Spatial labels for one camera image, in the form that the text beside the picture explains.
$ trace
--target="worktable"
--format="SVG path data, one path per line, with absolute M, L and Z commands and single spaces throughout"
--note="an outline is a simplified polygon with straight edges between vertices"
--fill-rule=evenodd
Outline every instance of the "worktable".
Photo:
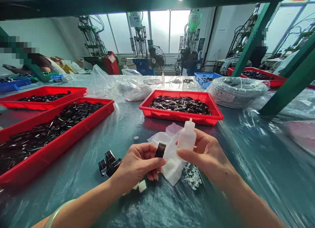
M 173 78 L 166 76 L 165 81 Z M 80 75 L 77 81 L 62 86 L 88 87 L 91 79 L 90 75 Z M 190 84 L 199 86 L 195 80 Z M 163 86 L 175 87 L 171 83 Z M 177 88 L 204 91 L 181 84 Z M 142 101 L 125 102 L 119 97 L 114 100 L 115 111 L 32 182 L 16 191 L 0 190 L 1 228 L 31 227 L 61 204 L 106 180 L 97 165 L 106 151 L 112 150 L 116 158 L 123 158 L 131 144 L 146 142 L 172 124 L 172 121 L 144 117 L 139 109 Z M 262 118 L 255 107 L 219 108 L 223 121 L 214 127 L 196 125 L 196 128 L 218 139 L 243 179 L 288 226 L 313 227 L 315 160 L 283 131 L 283 122 L 296 117 L 286 114 Z M 40 112 L 1 107 L 0 113 L 0 126 L 8 127 Z M 144 192 L 131 191 L 121 197 L 93 227 L 242 227 L 225 195 L 203 174 L 202 178 L 204 184 L 197 191 L 183 181 L 183 176 L 175 187 L 161 174 L 158 181 L 146 179 Z

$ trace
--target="red machine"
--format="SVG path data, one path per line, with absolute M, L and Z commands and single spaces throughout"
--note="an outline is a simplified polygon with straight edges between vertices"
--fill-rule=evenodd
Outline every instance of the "red machine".
M 104 63 L 109 75 L 120 74 L 114 52 L 107 52 L 106 56 L 104 56 Z

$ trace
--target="electric fan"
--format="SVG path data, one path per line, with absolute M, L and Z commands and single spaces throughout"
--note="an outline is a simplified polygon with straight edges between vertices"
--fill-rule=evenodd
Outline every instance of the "electric fan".
M 150 46 L 147 50 L 147 62 L 155 75 L 162 75 L 165 68 L 165 55 L 159 46 Z

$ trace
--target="red tray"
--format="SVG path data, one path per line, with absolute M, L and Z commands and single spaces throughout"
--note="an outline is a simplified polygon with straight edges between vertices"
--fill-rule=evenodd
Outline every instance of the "red tray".
M 200 101 L 205 102 L 209 106 L 212 115 L 211 116 L 198 115 L 192 113 L 168 111 L 148 107 L 149 105 L 151 105 L 153 99 L 160 95 L 170 97 L 191 97 L 195 100 L 200 99 Z M 139 108 L 143 110 L 144 116 L 173 121 L 188 121 L 190 118 L 192 118 L 194 123 L 200 125 L 214 126 L 218 120 L 223 120 L 223 115 L 219 110 L 217 104 L 214 102 L 211 95 L 206 92 L 180 92 L 155 90 L 144 100 L 144 102 L 140 104 Z
M 273 78 L 274 80 L 270 80 L 270 88 L 279 88 L 286 81 L 286 78 L 284 78 L 284 77 L 281 77 L 279 75 L 275 75 L 273 73 L 270 73 L 270 72 L 267 72 L 267 71 L 264 71 L 264 70 L 260 70 L 260 69 L 257 69 L 257 68 L 247 67 L 247 68 L 244 68 L 244 70 L 256 71 L 258 73 L 265 74 L 266 76 L 268 76 L 270 78 Z M 233 71 L 234 71 L 234 68 L 228 68 L 227 75 L 231 76 Z M 247 76 L 245 76 L 243 74 L 241 74 L 241 77 L 249 79 L 249 77 L 247 77 Z
M 57 93 L 67 93 L 71 91 L 71 94 L 66 95 L 58 100 L 50 103 L 39 103 L 39 102 L 19 102 L 18 100 L 31 95 L 48 95 Z M 65 102 L 68 102 L 74 98 L 83 97 L 86 93 L 85 87 L 40 87 L 30 91 L 14 94 L 8 97 L 0 98 L 0 105 L 6 108 L 26 108 L 30 110 L 49 110 L 56 106 L 59 106 Z
M 52 120 L 56 115 L 59 115 L 60 111 L 66 105 L 72 104 L 75 101 L 77 103 L 84 101 L 88 101 L 90 103 L 101 102 L 106 105 L 73 126 L 71 129 L 67 130 L 65 133 L 61 134 L 59 137 L 35 152 L 33 155 L 29 156 L 24 161 L 20 162 L 12 169 L 2 174 L 0 176 L 0 188 L 28 183 L 49 164 L 67 151 L 76 141 L 84 137 L 84 135 L 86 135 L 93 127 L 115 110 L 113 100 L 85 97 L 76 98 L 54 109 L 43 112 L 36 117 L 1 130 L 0 144 L 8 141 L 10 139 L 10 135 L 31 130 L 35 125 L 43 124 Z

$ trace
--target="person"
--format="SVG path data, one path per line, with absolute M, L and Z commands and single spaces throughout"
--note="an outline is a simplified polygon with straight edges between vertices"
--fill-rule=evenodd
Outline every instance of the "person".
M 36 64 L 42 72 L 66 74 L 66 72 L 60 66 L 42 54 L 28 53 L 28 58 L 32 59 L 32 63 Z M 14 66 L 4 64 L 2 67 L 13 72 L 14 74 L 31 73 L 31 70 L 27 67 L 27 65 L 23 65 L 22 68 L 16 68 Z
M 194 151 L 179 149 L 178 156 L 199 167 L 226 194 L 246 227 L 283 228 L 279 218 L 236 172 L 218 141 L 198 129 L 195 132 Z M 158 171 L 166 161 L 154 158 L 156 150 L 157 147 L 150 143 L 132 145 L 114 175 L 65 205 L 51 227 L 90 227 L 111 203 L 128 193 L 145 174 L 151 181 L 158 180 Z M 45 218 L 33 228 L 44 227 L 48 219 Z

